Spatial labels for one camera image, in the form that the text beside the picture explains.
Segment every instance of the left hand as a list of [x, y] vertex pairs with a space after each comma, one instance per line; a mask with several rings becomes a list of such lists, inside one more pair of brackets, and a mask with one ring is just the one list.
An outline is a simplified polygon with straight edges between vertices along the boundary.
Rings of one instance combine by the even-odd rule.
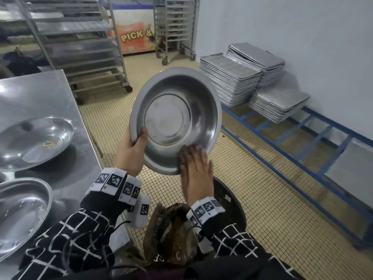
[[122, 169], [128, 175], [136, 177], [144, 165], [144, 151], [148, 141], [148, 130], [142, 127], [140, 136], [135, 144], [131, 142], [129, 126], [124, 137], [119, 141], [114, 158], [113, 167]]

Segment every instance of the sleeve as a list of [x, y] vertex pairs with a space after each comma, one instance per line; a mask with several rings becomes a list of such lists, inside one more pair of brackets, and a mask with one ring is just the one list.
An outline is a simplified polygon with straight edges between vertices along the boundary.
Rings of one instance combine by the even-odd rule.
[[251, 234], [237, 229], [237, 224], [231, 223], [229, 215], [215, 198], [197, 201], [192, 205], [187, 218], [195, 226], [201, 227], [195, 228], [195, 231], [212, 243], [218, 256], [241, 255], [245, 258], [267, 259], [276, 270], [304, 279], [287, 263], [267, 252]]
[[[116, 171], [114, 176], [105, 174], [108, 169]], [[105, 168], [103, 172], [92, 184], [95, 188], [91, 186], [92, 190], [88, 190], [80, 210], [59, 221], [31, 243], [13, 280], [51, 279], [114, 264], [109, 238], [118, 216], [132, 207], [121, 201], [121, 194], [128, 180], [138, 183], [136, 178], [120, 169]], [[133, 188], [132, 185], [129, 194], [134, 199], [131, 203], [136, 202], [139, 193], [138, 190], [134, 195]]]

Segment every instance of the right hand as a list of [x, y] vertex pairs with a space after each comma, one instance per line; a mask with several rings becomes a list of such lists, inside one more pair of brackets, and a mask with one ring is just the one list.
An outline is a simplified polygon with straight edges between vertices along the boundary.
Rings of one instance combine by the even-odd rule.
[[196, 201], [214, 197], [212, 161], [208, 162], [206, 150], [196, 146], [183, 146], [180, 151], [181, 188], [185, 202], [191, 207]]

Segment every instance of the hand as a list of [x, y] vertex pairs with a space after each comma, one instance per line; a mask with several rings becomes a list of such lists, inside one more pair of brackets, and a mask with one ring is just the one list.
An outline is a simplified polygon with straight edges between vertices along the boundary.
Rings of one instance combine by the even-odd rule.
[[119, 141], [114, 158], [113, 167], [127, 171], [127, 174], [136, 177], [144, 165], [144, 151], [148, 141], [148, 130], [142, 127], [140, 136], [135, 144], [129, 136], [129, 126], [124, 137]]
[[183, 146], [180, 151], [180, 177], [185, 202], [191, 207], [196, 201], [214, 197], [214, 172], [206, 150]]

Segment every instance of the stainless steel table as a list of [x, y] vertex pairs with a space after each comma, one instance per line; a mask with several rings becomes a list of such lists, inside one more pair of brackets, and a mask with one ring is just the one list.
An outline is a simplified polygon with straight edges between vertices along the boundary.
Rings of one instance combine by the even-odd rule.
[[[33, 169], [0, 173], [2, 181], [36, 177], [50, 184], [53, 205], [43, 229], [80, 208], [87, 189], [101, 171], [100, 160], [63, 70], [0, 80], [0, 131], [25, 119], [49, 116], [71, 120], [77, 127], [71, 145], [54, 159]], [[9, 280], [16, 274], [25, 247], [0, 263], [1, 280]]]

